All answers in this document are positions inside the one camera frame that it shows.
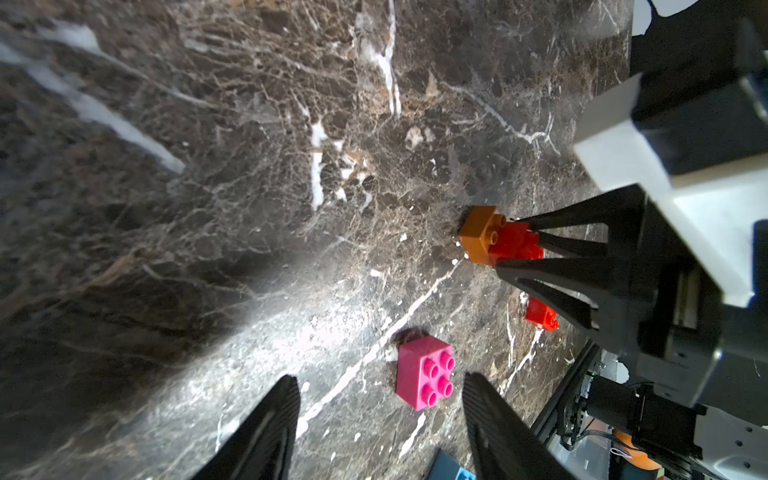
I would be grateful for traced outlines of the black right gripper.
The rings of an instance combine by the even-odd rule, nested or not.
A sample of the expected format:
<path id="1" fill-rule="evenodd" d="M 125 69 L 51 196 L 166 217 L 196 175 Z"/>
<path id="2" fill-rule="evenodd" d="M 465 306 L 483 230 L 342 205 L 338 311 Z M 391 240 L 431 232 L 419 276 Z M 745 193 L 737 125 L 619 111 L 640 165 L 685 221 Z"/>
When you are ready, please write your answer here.
<path id="1" fill-rule="evenodd" d="M 766 222 L 756 227 L 757 292 L 745 307 L 724 303 L 720 287 L 637 185 L 520 223 L 539 235 L 542 248 L 572 258 L 501 261 L 501 280 L 605 335 L 657 395 L 766 423 Z M 545 233 L 592 224 L 606 226 L 606 242 Z"/>

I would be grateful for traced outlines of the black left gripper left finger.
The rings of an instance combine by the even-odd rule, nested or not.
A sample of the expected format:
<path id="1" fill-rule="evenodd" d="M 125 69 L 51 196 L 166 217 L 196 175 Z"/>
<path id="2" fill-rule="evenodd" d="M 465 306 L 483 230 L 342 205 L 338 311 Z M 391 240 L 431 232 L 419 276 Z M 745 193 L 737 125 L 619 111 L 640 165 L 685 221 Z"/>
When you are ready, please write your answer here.
<path id="1" fill-rule="evenodd" d="M 300 403 L 297 379 L 281 377 L 193 479 L 288 478 Z"/>

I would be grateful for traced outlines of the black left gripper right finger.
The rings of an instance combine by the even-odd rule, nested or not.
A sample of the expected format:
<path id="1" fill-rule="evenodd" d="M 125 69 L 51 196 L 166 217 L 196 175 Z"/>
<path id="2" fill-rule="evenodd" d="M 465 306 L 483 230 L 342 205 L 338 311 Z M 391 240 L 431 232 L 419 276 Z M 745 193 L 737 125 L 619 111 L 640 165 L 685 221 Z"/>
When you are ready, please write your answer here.
<path id="1" fill-rule="evenodd" d="M 573 477 L 483 375 L 464 375 L 462 404 L 478 479 Z"/>

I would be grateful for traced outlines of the pink lego brick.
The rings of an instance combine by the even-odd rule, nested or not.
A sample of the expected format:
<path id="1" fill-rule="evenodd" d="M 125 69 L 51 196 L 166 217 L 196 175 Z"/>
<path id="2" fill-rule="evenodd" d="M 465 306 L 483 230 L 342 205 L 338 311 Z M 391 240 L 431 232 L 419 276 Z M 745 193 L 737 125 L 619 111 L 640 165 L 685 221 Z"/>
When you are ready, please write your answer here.
<path id="1" fill-rule="evenodd" d="M 407 342 L 398 349 L 396 394 L 416 411 L 433 408 L 452 396 L 455 366 L 450 344 L 432 336 Z"/>

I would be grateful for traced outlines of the orange lego brick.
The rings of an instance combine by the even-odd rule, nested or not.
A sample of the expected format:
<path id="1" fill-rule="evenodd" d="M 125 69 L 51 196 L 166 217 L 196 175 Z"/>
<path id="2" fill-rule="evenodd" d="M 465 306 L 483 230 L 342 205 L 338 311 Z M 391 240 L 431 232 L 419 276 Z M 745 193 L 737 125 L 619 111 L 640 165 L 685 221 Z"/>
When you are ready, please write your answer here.
<path id="1" fill-rule="evenodd" d="M 496 206 L 474 206 L 465 220 L 459 239 L 471 262 L 493 267 L 489 251 L 498 242 L 498 232 L 507 218 Z"/>

